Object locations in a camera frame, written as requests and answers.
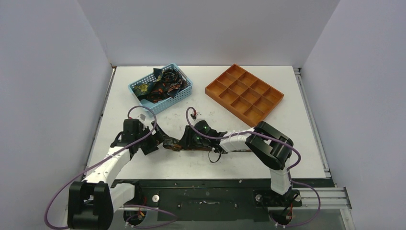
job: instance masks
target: fabric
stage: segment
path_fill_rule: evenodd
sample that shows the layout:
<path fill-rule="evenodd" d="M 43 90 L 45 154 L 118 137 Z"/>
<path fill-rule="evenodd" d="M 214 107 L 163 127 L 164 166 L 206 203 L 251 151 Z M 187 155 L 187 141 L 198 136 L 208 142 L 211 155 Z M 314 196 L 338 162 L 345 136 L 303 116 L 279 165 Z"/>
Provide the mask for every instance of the fabric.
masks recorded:
<path fill-rule="evenodd" d="M 140 101 L 146 99 L 157 103 L 169 97 L 174 98 L 179 91 L 188 86 L 183 77 L 173 69 L 162 71 L 154 68 L 154 77 L 157 81 L 140 83 L 133 88 L 134 94 Z"/>

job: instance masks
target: orange tray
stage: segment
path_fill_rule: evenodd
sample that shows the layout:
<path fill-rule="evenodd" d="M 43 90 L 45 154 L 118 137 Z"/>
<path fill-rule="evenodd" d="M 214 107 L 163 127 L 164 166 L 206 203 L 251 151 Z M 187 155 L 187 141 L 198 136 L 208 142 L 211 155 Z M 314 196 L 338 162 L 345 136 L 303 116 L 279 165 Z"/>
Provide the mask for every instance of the orange tray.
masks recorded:
<path fill-rule="evenodd" d="M 283 93 L 234 64 L 205 88 L 216 102 L 254 127 L 283 98 Z"/>

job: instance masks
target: white backdrop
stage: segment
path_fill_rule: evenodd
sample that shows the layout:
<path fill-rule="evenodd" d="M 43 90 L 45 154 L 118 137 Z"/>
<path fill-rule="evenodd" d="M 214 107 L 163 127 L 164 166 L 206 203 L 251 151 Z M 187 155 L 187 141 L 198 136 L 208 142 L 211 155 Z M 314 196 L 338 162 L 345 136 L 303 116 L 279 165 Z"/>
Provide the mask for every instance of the white backdrop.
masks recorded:
<path fill-rule="evenodd" d="M 301 67 L 339 0 L 79 0 L 114 66 Z"/>
<path fill-rule="evenodd" d="M 360 230 L 405 229 L 405 11 L 404 0 L 341 0 L 302 71 Z"/>
<path fill-rule="evenodd" d="M 76 1 L 0 1 L 0 229 L 45 229 L 49 199 L 84 169 L 111 72 Z"/>

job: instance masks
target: blue plastic basket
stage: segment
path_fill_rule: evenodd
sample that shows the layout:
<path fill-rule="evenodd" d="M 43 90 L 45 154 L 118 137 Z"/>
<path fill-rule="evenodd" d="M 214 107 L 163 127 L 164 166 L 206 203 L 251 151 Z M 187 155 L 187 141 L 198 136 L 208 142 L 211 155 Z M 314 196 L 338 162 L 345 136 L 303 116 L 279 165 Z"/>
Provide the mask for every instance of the blue plastic basket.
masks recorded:
<path fill-rule="evenodd" d="M 192 81 L 183 73 L 183 71 L 176 64 L 172 63 L 172 64 L 169 64 L 162 68 L 162 70 L 167 70 L 167 69 L 173 69 L 176 72 L 178 72 L 183 77 L 183 79 L 186 80 L 186 82 L 188 83 L 188 87 L 179 91 L 174 98 L 167 98 L 167 99 L 159 101 L 157 103 L 152 103 L 145 99 L 140 101 L 141 105 L 150 108 L 155 114 L 159 114 L 160 112 L 162 112 L 165 109 L 171 107 L 172 105 L 178 103 L 179 101 L 186 98 L 187 96 L 189 96 L 192 93 L 192 85 L 193 85 Z M 137 97 L 133 91 L 134 86 L 136 86 L 137 84 L 139 84 L 141 82 L 148 83 L 151 81 L 157 81 L 157 79 L 155 78 L 153 73 L 141 78 L 138 81 L 135 81 L 135 82 L 129 84 L 128 89 L 130 90 L 131 94 L 134 97 Z"/>

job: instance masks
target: white table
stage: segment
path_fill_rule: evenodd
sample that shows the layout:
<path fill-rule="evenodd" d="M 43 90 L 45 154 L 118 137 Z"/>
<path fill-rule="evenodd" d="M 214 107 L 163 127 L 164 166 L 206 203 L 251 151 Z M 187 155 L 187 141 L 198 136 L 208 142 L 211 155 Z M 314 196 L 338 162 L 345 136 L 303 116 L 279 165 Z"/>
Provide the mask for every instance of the white table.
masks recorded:
<path fill-rule="evenodd" d="M 248 125 L 227 111 L 204 93 L 204 88 L 224 72 L 228 66 L 180 67 L 193 81 L 192 94 L 157 115 L 158 124 L 170 136 L 180 139 L 185 125 L 185 110 L 194 106 L 205 116 L 210 127 L 218 131 L 245 130 Z M 270 125 L 290 137 L 301 153 L 302 161 L 291 169 L 292 178 L 325 178 L 323 164 L 317 150 L 299 87 L 292 67 L 243 66 L 264 82 L 285 94 L 281 103 L 265 119 Z M 117 67 L 110 94 L 90 155 L 89 165 L 102 160 L 109 145 L 123 129 L 128 110 L 139 101 L 127 86 L 148 75 L 153 67 Z M 144 113 L 135 109 L 132 117 Z M 211 153 L 212 160 L 217 159 Z M 292 154 L 291 163 L 297 157 Z M 210 163 L 207 151 L 173 152 L 160 146 L 158 151 L 145 156 L 138 151 L 123 167 L 117 179 L 259 179 L 270 178 L 269 169 L 252 152 L 224 154 L 218 163 Z"/>

